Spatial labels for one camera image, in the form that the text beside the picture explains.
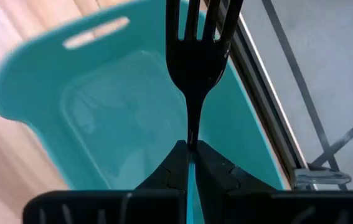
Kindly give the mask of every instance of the fork handle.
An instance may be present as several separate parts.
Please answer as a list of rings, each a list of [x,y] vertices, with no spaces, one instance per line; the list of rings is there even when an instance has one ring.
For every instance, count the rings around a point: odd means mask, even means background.
[[[190,151],[197,150],[199,138],[200,116],[205,97],[185,95],[187,105],[187,147]]]

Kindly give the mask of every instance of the black plastic part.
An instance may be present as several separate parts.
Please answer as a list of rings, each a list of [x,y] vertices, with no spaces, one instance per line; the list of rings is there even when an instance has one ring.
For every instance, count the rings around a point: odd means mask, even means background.
[[[177,189],[186,192],[189,158],[186,142],[179,140],[158,168],[136,189]]]
[[[24,224],[185,223],[184,197],[172,189],[49,192],[32,199],[22,218]]]
[[[231,198],[224,223],[353,223],[353,191],[293,191]]]
[[[208,144],[199,141],[195,160],[195,178],[205,223],[224,223],[229,203],[236,196],[252,192],[275,191],[224,158]]]

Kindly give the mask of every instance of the fork tine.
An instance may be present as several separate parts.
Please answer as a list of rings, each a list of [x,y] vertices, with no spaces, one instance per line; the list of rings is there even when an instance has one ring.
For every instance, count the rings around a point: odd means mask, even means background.
[[[180,0],[166,0],[166,40],[177,40]]]
[[[242,4],[243,0],[230,0],[220,40],[226,41],[233,37]]]
[[[203,40],[213,40],[215,36],[216,22],[218,18],[220,0],[210,0],[205,18],[204,33],[202,34]]]
[[[184,38],[194,40],[197,35],[197,23],[199,20],[200,0],[190,0],[189,10],[187,12],[186,30]]]

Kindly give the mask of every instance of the wooden surface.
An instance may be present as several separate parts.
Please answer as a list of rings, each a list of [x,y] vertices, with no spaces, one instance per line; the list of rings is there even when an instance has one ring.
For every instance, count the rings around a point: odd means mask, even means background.
[[[0,0],[0,60],[32,37],[121,1]],[[34,134],[0,117],[0,223],[20,223],[30,198],[66,188]]]

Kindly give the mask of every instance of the black fork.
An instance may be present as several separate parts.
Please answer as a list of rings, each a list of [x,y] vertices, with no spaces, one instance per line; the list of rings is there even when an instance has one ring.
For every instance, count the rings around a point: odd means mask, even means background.
[[[184,39],[177,37],[180,0],[166,2],[166,63],[187,104],[187,145],[197,149],[201,108],[205,96],[225,70],[231,39],[243,0],[230,0],[220,39],[215,30],[220,0],[210,0],[202,40],[197,40],[199,0],[190,0]]]

